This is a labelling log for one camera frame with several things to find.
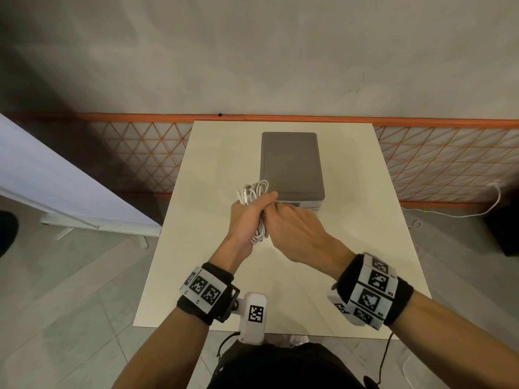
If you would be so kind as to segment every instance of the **person's left arm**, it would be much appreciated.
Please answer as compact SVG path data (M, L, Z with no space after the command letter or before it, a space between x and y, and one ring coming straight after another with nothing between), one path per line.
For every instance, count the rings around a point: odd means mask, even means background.
M251 239L263 209L277 193L260 196L248 206L231 206L227 236L209 260L234 275L252 252ZM113 389L184 389L204 346L209 325L176 307L128 362Z

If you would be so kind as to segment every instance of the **hand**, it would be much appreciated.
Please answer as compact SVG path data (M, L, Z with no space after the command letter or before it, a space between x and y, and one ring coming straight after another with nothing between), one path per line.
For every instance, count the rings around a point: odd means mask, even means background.
M241 263L252 252L252 236L260 223L260 215L266 206L276 201L277 192L263 194L248 206L236 201L230 207L229 232L209 262L235 274Z
M265 208L265 214L274 247L293 262L307 264L337 281L355 257L308 209L276 202Z

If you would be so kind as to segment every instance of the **white table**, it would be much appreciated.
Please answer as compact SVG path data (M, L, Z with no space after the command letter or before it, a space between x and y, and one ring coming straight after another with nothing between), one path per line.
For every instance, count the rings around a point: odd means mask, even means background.
M355 252L386 260L430 295L371 124L197 121L171 197L135 326L157 327L177 303L178 289L218 247L236 187L260 176L264 131L315 132L326 198L318 217ZM327 299L333 280L286 259L270 239L254 247L234 284L268 297L268 333L387 338L389 329L349 324ZM211 330L237 331L236 315Z

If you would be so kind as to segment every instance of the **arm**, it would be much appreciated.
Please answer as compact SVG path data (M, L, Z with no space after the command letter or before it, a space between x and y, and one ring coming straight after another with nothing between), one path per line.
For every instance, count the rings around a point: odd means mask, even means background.
M355 254L307 209L280 203L266 209L272 243L291 261L336 281ZM451 310L414 291L391 330L452 388L517 388L519 356Z
M260 214L277 198L260 196L248 206L231 207L229 232L209 262L235 274L252 252ZM209 326L176 307L128 362L113 389L184 389L202 352Z

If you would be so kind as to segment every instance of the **person's right hand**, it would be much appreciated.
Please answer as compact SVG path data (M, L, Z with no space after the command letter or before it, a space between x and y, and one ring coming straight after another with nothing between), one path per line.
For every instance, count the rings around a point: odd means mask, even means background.
M265 208L265 214L274 247L291 261L307 264L337 281L355 257L308 209L275 202Z

